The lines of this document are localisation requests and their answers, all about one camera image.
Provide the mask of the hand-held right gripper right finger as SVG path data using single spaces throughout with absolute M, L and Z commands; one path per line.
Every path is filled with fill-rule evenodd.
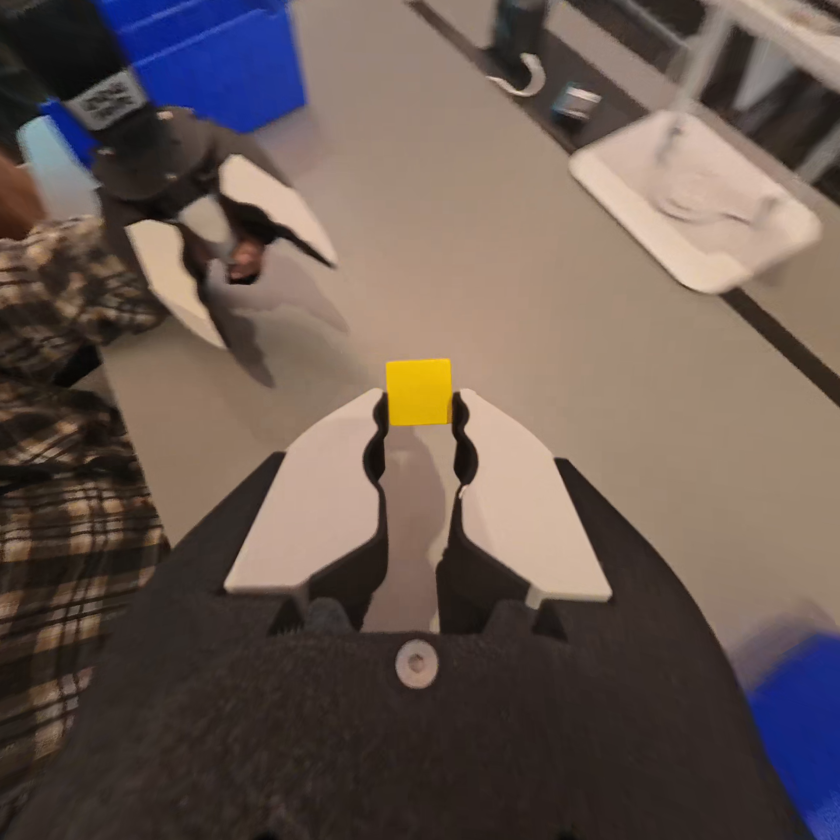
M 458 489 L 435 571 L 441 634 L 479 634 L 500 602 L 608 603 L 613 588 L 559 463 L 474 390 L 454 396 Z

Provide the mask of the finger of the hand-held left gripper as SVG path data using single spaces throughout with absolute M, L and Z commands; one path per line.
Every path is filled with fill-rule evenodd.
M 219 191 L 238 210 L 265 221 L 275 238 L 335 268 L 338 254 L 326 228 L 302 195 L 241 154 L 231 154 L 218 170 Z
M 199 296 L 196 279 L 183 262 L 180 230 L 168 223 L 143 219 L 124 231 L 153 294 L 169 313 L 198 339 L 225 350 L 226 342 Z

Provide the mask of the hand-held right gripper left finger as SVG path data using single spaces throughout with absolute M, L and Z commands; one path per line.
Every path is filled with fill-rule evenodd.
M 388 567 L 387 396 L 372 388 L 283 453 L 227 577 L 227 595 L 270 595 L 294 617 L 319 599 L 360 631 Z

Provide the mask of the blue plastic bin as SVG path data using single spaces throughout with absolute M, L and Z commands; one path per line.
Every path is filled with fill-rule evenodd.
M 99 2 L 153 100 L 253 132 L 307 101 L 282 1 Z
M 763 745 L 814 838 L 839 838 L 839 631 L 788 612 L 730 651 Z

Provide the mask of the yellow wooden cube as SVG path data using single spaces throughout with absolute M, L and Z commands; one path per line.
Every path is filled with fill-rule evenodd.
M 451 424 L 454 395 L 451 366 L 449 359 L 387 362 L 389 424 L 394 427 Z

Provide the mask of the person's left hand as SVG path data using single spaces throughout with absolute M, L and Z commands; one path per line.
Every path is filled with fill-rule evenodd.
M 250 286 L 257 281 L 263 268 L 266 245 L 248 236 L 242 237 L 227 258 L 224 278 L 227 283 Z

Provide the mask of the brown wooden cabinet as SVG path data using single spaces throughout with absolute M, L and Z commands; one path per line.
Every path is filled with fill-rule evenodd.
M 24 239 L 46 219 L 32 177 L 1 150 L 1 239 Z

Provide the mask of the person's plaid shirt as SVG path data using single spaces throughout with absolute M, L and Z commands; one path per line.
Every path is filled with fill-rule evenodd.
M 169 545 L 119 412 L 2 377 L 2 799 L 54 758 L 102 649 Z

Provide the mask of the black charging box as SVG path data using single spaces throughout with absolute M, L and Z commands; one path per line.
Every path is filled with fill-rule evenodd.
M 547 1 L 497 1 L 491 26 L 490 53 L 504 67 L 522 63 L 521 56 L 539 52 Z

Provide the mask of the small black battery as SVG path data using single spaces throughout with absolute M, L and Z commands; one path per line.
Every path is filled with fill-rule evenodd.
M 592 120 L 602 95 L 576 82 L 567 83 L 552 101 L 551 119 L 558 125 L 580 127 Z

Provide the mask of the white tablet stand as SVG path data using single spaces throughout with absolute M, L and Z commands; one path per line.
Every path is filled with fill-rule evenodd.
M 813 247 L 823 223 L 800 187 L 697 116 L 734 27 L 838 91 L 838 13 L 813 2 L 706 2 L 668 109 L 651 112 L 569 159 L 573 178 L 683 287 L 728 292 Z

